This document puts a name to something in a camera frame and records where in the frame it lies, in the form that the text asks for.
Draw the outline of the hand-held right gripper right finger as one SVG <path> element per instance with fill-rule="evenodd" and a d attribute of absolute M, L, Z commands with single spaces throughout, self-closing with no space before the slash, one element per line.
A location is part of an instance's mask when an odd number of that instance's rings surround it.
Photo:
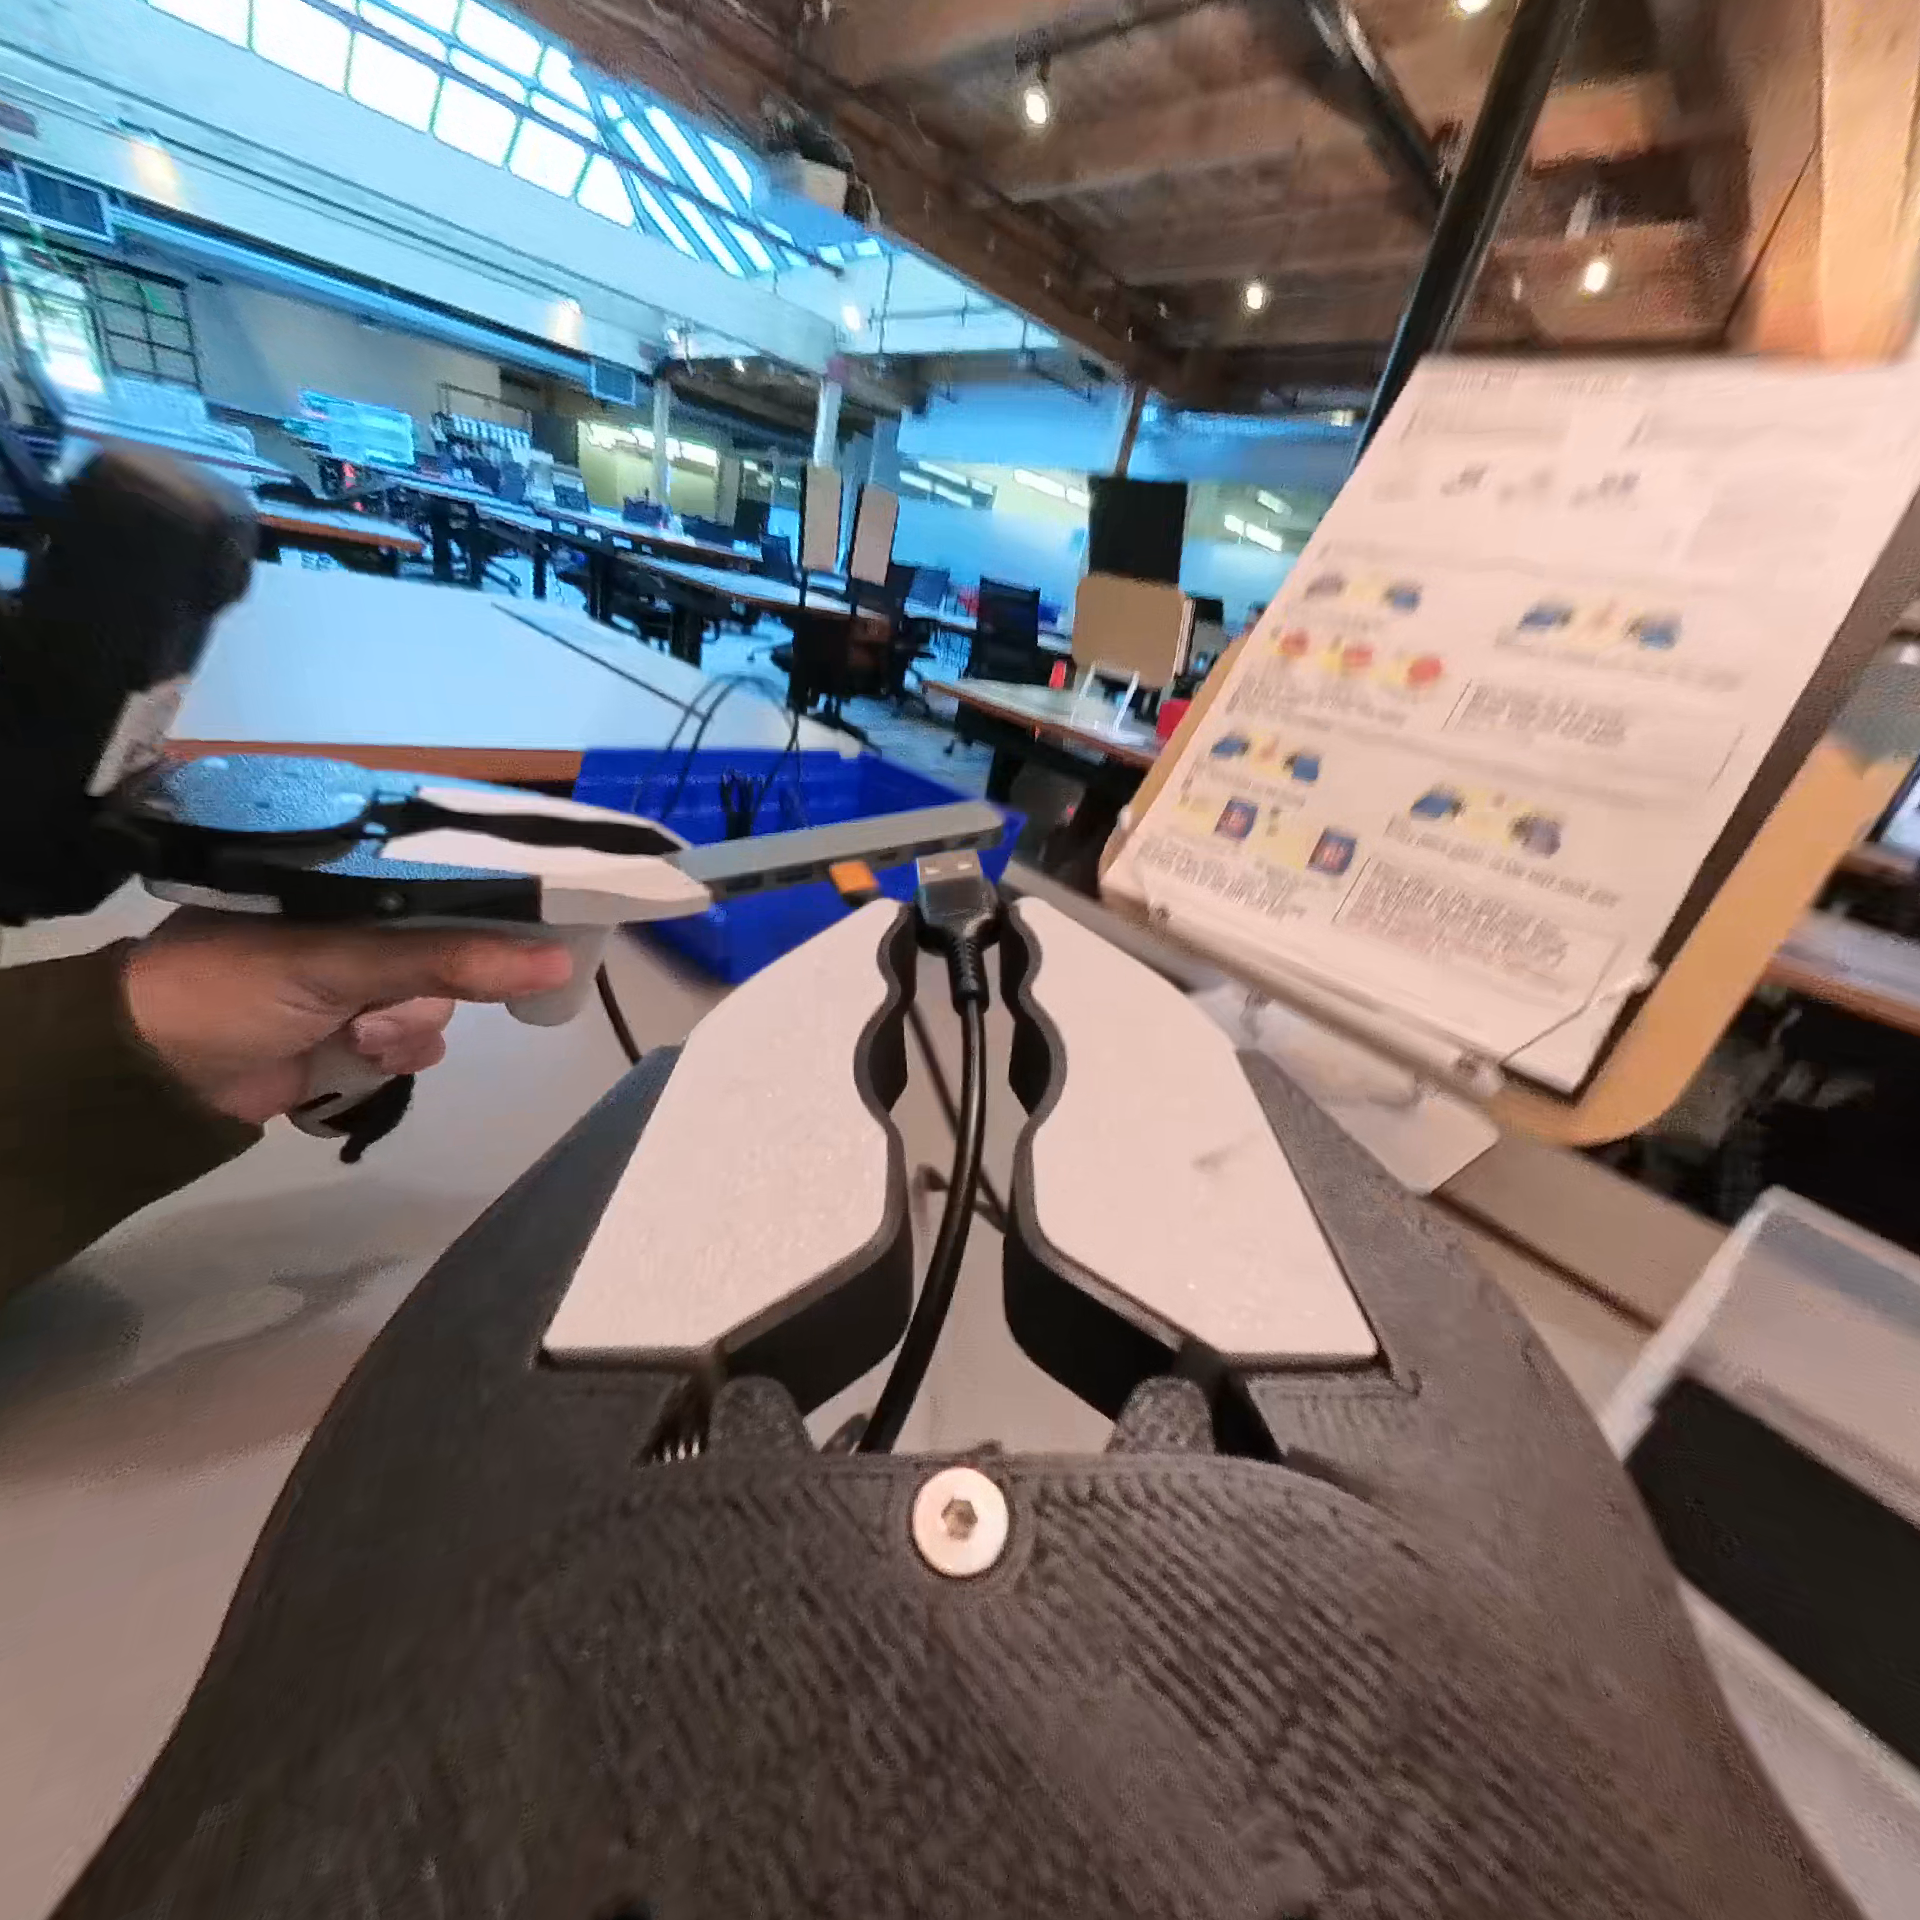
<path fill-rule="evenodd" d="M 1228 1033 L 1052 902 L 1001 928 L 1021 1111 L 1001 1261 L 1020 1351 L 1117 1416 L 1140 1383 L 1370 1375 L 1380 1341 Z"/>

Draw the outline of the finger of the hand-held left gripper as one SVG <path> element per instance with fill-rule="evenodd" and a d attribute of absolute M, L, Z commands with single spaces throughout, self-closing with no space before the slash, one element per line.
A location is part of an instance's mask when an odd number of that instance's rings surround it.
<path fill-rule="evenodd" d="M 589 861 L 679 857 L 687 840 L 629 812 L 494 783 L 385 791 L 369 845 L 406 861 Z"/>
<path fill-rule="evenodd" d="M 401 839 L 380 849 L 385 872 L 419 871 L 429 919 L 467 916 L 541 926 L 684 921 L 713 894 L 666 854 L 515 844 L 513 839 Z"/>

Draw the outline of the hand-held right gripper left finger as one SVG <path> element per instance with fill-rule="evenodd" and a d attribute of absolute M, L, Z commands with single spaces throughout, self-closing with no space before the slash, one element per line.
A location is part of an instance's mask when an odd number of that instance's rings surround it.
<path fill-rule="evenodd" d="M 694 1024 L 545 1360 L 758 1375 L 817 1409 L 889 1354 L 914 1303 L 893 1122 L 914 967 L 911 909 L 867 902 Z"/>

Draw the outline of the blue plastic bin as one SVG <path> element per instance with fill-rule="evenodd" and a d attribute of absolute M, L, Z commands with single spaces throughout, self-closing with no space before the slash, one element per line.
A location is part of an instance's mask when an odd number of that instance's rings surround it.
<path fill-rule="evenodd" d="M 692 845 L 713 845 L 939 806 L 964 793 L 875 754 L 701 745 L 591 749 L 572 797 L 658 822 Z M 735 984 L 835 922 L 842 909 L 829 882 L 812 882 L 657 922 L 653 935 L 698 968 Z"/>

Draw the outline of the slim grey USB hub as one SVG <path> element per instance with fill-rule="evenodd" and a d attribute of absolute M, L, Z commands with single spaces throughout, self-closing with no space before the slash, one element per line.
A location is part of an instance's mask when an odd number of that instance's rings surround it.
<path fill-rule="evenodd" d="M 663 861 L 703 887 L 713 902 L 828 882 L 849 863 L 874 872 L 946 853 L 997 847 L 1005 821 L 986 799 L 911 806 L 829 822 L 684 847 Z"/>

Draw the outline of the clear plastic bin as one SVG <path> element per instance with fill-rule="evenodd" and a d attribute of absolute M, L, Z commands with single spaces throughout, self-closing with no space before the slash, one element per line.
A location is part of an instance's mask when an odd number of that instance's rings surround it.
<path fill-rule="evenodd" d="M 1606 1400 L 1599 1426 L 1622 1465 L 1681 1375 L 1763 1416 L 1918 1533 L 1916 1255 L 1802 1196 L 1764 1191 Z M 1857 1807 L 1870 1791 L 1916 1805 L 1916 1766 L 1681 1581 L 1758 1742 L 1804 1780 L 1815 1769 L 1847 1778 L 1841 1797 Z"/>

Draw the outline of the person's left forearm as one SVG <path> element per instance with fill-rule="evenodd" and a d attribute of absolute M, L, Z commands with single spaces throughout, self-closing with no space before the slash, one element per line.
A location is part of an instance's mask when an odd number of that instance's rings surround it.
<path fill-rule="evenodd" d="M 117 941 L 3 974 L 4 1301 L 263 1137 L 137 1036 L 133 951 Z"/>

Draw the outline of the grey desk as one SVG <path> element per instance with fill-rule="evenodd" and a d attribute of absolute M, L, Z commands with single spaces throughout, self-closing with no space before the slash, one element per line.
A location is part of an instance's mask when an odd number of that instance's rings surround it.
<path fill-rule="evenodd" d="M 604 1015 L 452 1020 L 397 1134 L 345 1167 L 274 1126 L 4 1306 L 3 1914 L 47 1914 L 172 1733 L 306 1434 L 395 1304 L 620 1074 Z M 1603 1408 L 1725 1229 L 1501 1137 L 1445 1185 L 1479 1264 Z M 1001 1318 L 974 1228 L 909 1447 L 1097 1450 L 1111 1423 Z M 1867 1914 L 1916 1914 L 1916 1784 L 1697 1613 L 1741 1726 Z"/>

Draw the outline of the person's left hand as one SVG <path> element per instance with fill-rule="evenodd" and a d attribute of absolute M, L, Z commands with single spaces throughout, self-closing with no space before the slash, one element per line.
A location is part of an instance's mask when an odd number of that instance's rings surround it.
<path fill-rule="evenodd" d="M 557 944 L 487 930 L 297 926 L 179 912 L 125 953 L 129 1020 L 217 1113 L 263 1122 L 305 1104 L 313 1058 L 340 1048 L 381 1076 L 444 1060 L 459 1004 L 572 983 Z"/>

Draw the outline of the white table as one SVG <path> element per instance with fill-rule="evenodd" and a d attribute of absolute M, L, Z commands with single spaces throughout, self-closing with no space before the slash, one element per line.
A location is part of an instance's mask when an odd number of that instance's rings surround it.
<path fill-rule="evenodd" d="M 756 682 L 719 687 L 554 604 L 268 564 L 215 624 L 164 749 L 300 754 L 570 793 L 589 751 L 687 745 L 858 754 Z"/>

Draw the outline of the black office chair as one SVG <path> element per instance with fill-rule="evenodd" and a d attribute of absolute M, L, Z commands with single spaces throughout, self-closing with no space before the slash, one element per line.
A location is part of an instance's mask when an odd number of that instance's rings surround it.
<path fill-rule="evenodd" d="M 851 702 L 889 702 L 901 689 L 898 616 L 882 607 L 794 607 L 786 620 L 786 705 L 863 737 Z"/>
<path fill-rule="evenodd" d="M 1041 589 L 983 575 L 975 585 L 964 678 L 1047 687 L 1063 662 L 1066 656 L 1042 642 Z"/>

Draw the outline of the cardboard panel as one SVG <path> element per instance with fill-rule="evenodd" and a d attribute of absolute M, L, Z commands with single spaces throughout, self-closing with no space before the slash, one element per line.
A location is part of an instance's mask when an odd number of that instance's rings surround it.
<path fill-rule="evenodd" d="M 1173 583 L 1090 570 L 1073 599 L 1070 637 L 1079 673 L 1166 687 L 1186 666 L 1194 600 Z"/>

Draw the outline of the black panel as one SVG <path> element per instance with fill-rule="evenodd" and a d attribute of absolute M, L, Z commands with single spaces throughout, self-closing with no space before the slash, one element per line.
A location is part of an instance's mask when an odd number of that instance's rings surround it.
<path fill-rule="evenodd" d="M 1106 473 L 1087 480 L 1087 574 L 1180 585 L 1189 485 Z"/>

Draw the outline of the black flat box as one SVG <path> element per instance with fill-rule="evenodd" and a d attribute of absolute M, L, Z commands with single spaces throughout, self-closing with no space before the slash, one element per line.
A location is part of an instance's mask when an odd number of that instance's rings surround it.
<path fill-rule="evenodd" d="M 1625 1471 L 1691 1591 L 1916 1769 L 1916 1524 L 1690 1375 Z"/>

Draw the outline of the ceiling projector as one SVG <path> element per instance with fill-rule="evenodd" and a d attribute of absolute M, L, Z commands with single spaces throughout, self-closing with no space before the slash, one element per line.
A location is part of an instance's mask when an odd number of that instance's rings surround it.
<path fill-rule="evenodd" d="M 762 165 L 774 192 L 860 228 L 874 223 L 874 188 L 853 150 L 833 133 L 817 126 L 777 127 Z"/>

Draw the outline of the black pole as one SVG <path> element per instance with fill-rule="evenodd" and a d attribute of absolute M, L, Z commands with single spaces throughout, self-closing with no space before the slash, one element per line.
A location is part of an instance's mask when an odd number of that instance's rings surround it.
<path fill-rule="evenodd" d="M 1582 10 L 1582 1 L 1515 5 L 1386 356 L 1371 410 L 1359 428 L 1356 456 L 1370 449 L 1417 366 L 1445 349 L 1462 321 Z"/>

